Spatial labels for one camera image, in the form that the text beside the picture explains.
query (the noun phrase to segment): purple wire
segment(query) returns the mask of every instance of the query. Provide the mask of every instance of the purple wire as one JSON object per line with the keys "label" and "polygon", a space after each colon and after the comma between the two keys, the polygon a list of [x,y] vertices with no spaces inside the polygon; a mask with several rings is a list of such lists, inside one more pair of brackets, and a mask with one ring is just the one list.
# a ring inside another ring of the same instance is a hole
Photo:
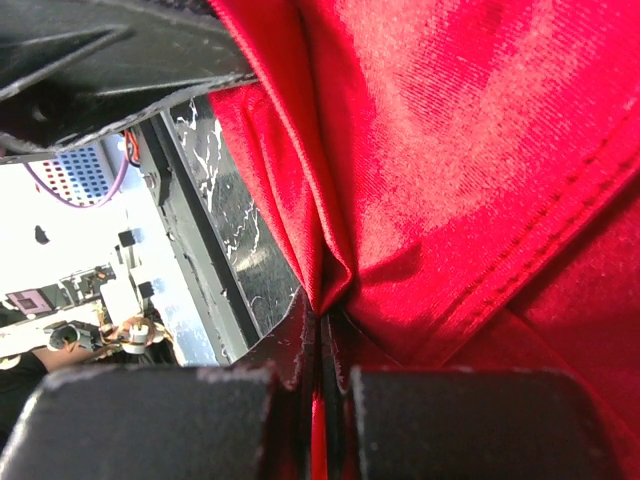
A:
{"label": "purple wire", "polygon": [[70,201],[65,200],[64,198],[60,197],[60,195],[58,195],[56,192],[54,192],[51,189],[51,187],[49,187],[49,185],[47,185],[46,183],[44,183],[44,181],[42,181],[42,179],[38,176],[38,174],[36,172],[33,171],[33,168],[31,168],[31,166],[28,163],[24,164],[24,168],[27,169],[27,172],[29,172],[29,174],[33,177],[33,179],[40,186],[40,188],[45,190],[47,193],[49,193],[51,196],[53,196],[60,203],[63,203],[64,205],[66,205],[68,207],[79,208],[79,209],[100,208],[105,203],[107,203],[109,200],[111,200],[113,198],[113,196],[118,192],[118,189],[120,188],[120,186],[122,185],[122,182],[124,181],[124,176],[127,174],[127,167],[128,166],[129,166],[129,162],[127,162],[127,160],[125,158],[123,158],[122,159],[122,164],[120,165],[120,170],[118,171],[118,175],[116,176],[115,180],[113,181],[113,185],[111,186],[111,188],[109,189],[107,194],[102,198],[102,200],[100,200],[98,203],[94,203],[93,205],[81,206],[81,205],[76,205],[75,203],[71,203]]}

